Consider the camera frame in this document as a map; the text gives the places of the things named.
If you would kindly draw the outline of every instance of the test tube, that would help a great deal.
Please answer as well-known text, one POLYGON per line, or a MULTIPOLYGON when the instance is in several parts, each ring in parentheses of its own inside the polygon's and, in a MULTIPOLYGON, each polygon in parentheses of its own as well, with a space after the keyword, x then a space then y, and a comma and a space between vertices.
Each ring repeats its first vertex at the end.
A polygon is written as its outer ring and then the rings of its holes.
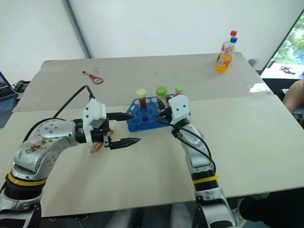
POLYGON ((185 91, 185 86, 183 84, 177 84, 175 86, 175 95, 174 96, 183 94, 184 91, 185 91))
POLYGON ((167 88, 164 86, 160 86, 156 88, 156 94, 158 99, 160 99, 161 102, 163 102, 163 104, 165 105, 165 108, 168 108, 168 102, 166 99, 166 95, 167 95, 167 88))
POLYGON ((138 97, 139 106, 141 107, 141 109, 146 109, 147 108, 147 102, 146 102, 147 91, 145 89, 138 89, 136 91, 136 95, 138 97))

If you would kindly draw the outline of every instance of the white backdrop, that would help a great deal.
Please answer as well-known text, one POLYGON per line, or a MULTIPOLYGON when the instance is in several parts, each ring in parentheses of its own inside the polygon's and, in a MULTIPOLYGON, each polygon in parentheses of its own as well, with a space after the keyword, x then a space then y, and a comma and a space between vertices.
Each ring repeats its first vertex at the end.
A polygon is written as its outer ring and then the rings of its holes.
POLYGON ((31 80, 50 59, 85 58, 61 0, 0 0, 0 70, 31 80))
POLYGON ((231 30, 262 69, 304 0, 71 0, 93 57, 219 52, 231 30))
MULTIPOLYGON (((71 0, 93 57, 218 52, 230 30, 262 69, 304 0, 71 0)), ((62 0, 0 0, 0 70, 31 80, 50 59, 85 58, 62 0)))

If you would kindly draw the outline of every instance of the black cable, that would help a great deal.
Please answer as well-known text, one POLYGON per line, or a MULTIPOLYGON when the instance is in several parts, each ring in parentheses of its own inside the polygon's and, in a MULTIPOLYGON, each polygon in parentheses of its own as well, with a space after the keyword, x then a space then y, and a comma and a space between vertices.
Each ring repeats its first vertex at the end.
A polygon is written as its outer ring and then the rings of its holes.
POLYGON ((56 118, 61 112, 62 112, 62 110, 81 92, 81 91, 83 91, 84 89, 87 89, 88 90, 88 92, 89 92, 89 94, 90 94, 90 99, 91 98, 94 98, 94 96, 93 96, 93 93, 92 93, 92 91, 91 91, 91 89, 90 89, 90 87, 88 86, 88 85, 84 85, 83 87, 81 87, 80 89, 78 89, 77 90, 77 92, 76 93, 74 93, 74 95, 73 96, 71 96, 71 98, 70 99, 68 99, 68 101, 67 102, 65 102, 64 103, 64 105, 56 112, 56 114, 53 116, 53 118, 56 118))
POLYGON ((196 228, 197 227, 197 224, 198 224, 198 217, 197 217, 197 214, 196 214, 196 210, 195 210, 195 213, 194 213, 194 217, 193 217, 193 221, 192 221, 192 228, 196 228))
POLYGON ((43 122, 45 122, 45 121, 47 121, 47 120, 54 120, 54 119, 56 119, 56 120, 64 120, 64 119, 60 119, 60 118, 47 118, 47 119, 40 120, 39 122, 35 123, 34 126, 31 127, 31 129, 28 131, 27 135, 25 136, 23 142, 25 142, 25 141, 29 138, 30 134, 33 132, 33 130, 34 130, 39 124, 41 124, 41 123, 43 123, 43 122))
POLYGON ((163 121, 160 121, 158 118, 156 119, 157 122, 161 123, 161 124, 165 124, 165 125, 168 125, 168 126, 171 126, 173 127, 174 129, 179 129, 179 130, 183 130, 183 131, 186 131, 192 135, 194 135, 195 137, 197 137, 199 140, 201 140, 201 142, 205 145, 207 151, 208 151, 208 154, 209 154, 209 157, 212 159, 212 155, 211 155, 211 151, 207 145, 207 143, 197 134, 193 133, 192 131, 189 131, 188 129, 184 128, 184 127, 180 127, 178 125, 175 125, 175 124, 171 124, 171 123, 167 123, 167 122, 163 122, 163 121))
POLYGON ((216 173, 217 167, 215 165, 215 162, 207 154, 205 154, 203 151, 199 150, 198 148, 192 146, 190 143, 186 142, 185 140, 181 139, 180 137, 177 137, 177 139, 180 140, 182 143, 186 144, 187 146, 191 147, 192 149, 196 150, 200 154, 204 155, 211 162, 211 164, 213 166, 214 174, 216 173))
POLYGON ((38 123, 35 123, 35 125, 34 126, 32 126, 31 127, 31 129, 28 131, 28 133, 27 133, 27 135, 25 136, 25 138, 24 138, 24 140, 23 140, 23 142, 25 142, 28 138, 29 138, 29 136, 30 136, 30 134, 33 132, 33 130, 39 125, 39 124, 41 124, 41 123, 43 123, 43 122, 45 122, 45 121, 47 121, 47 120, 53 120, 53 119, 57 119, 57 120, 64 120, 64 119, 60 119, 60 118, 57 118, 57 116, 62 112, 62 110, 81 92, 81 91, 83 91, 84 89, 87 89, 88 90, 88 92, 89 92, 89 99, 91 99, 91 98, 94 98, 94 95, 93 95, 93 93, 92 93, 92 91, 91 91, 91 89, 90 89, 90 87, 88 86, 88 85, 84 85, 83 87, 81 87, 80 89, 78 89, 77 90, 77 92, 76 93, 74 93, 73 94, 73 96, 71 96, 71 98, 70 99, 68 99, 68 101, 67 102, 65 102, 64 103, 64 105, 56 112, 56 114, 53 116, 53 118, 47 118, 47 119, 43 119, 43 120, 40 120, 38 123))

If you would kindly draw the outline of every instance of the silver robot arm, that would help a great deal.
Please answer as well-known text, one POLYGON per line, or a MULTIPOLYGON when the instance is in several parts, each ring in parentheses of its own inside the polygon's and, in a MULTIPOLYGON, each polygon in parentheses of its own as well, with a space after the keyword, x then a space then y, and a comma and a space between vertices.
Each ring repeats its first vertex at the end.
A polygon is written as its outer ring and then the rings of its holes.
POLYGON ((185 150, 186 162, 195 187, 194 194, 198 207, 193 227, 228 228, 235 226, 232 211, 222 188, 218 186, 218 175, 215 175, 214 167, 210 159, 207 158, 209 153, 206 146, 196 136, 180 129, 182 127, 202 139, 204 138, 195 126, 189 122, 190 108, 188 97, 179 95, 170 99, 168 103, 170 107, 166 111, 171 113, 171 123, 178 126, 173 127, 172 134, 182 141, 181 145, 185 150), (195 148, 204 153, 204 155, 195 150, 195 148))
POLYGON ((131 118, 125 113, 107 114, 104 104, 91 99, 82 119, 50 119, 37 125, 32 136, 16 150, 13 167, 0 190, 0 227, 38 227, 42 189, 61 152, 79 143, 101 142, 110 149, 130 146, 140 139, 112 142, 109 121, 131 118))

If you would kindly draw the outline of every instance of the white table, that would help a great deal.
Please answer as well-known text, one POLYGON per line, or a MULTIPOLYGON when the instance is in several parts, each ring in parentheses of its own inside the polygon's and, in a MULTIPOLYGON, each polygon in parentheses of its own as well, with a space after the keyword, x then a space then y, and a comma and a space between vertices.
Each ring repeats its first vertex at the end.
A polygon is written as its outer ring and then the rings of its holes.
MULTIPOLYGON (((225 73, 216 70, 217 57, 203 54, 46 61, 14 112, 59 109, 85 84, 106 105, 129 105, 138 88, 145 88, 148 96, 155 96, 156 87, 162 85, 168 93, 174 93, 178 83, 186 86, 190 100, 273 94, 241 53, 235 53, 232 67, 225 73), (101 76, 104 82, 95 85, 82 71, 101 76)), ((68 108, 83 108, 87 102, 88 93, 83 91, 68 108)))
MULTIPOLYGON (((126 111, 108 107, 108 112, 126 111)), ((227 197, 304 185, 304 131, 274 95, 192 101, 227 197)), ((14 113, 0 133, 0 176, 10 170, 28 129, 53 111, 14 113)), ((79 118, 82 109, 60 117, 79 118)), ((82 144, 65 150, 44 187, 42 216, 61 216, 194 200, 185 153, 169 128, 137 133, 114 122, 114 139, 140 137, 123 149, 91 154, 82 144)))

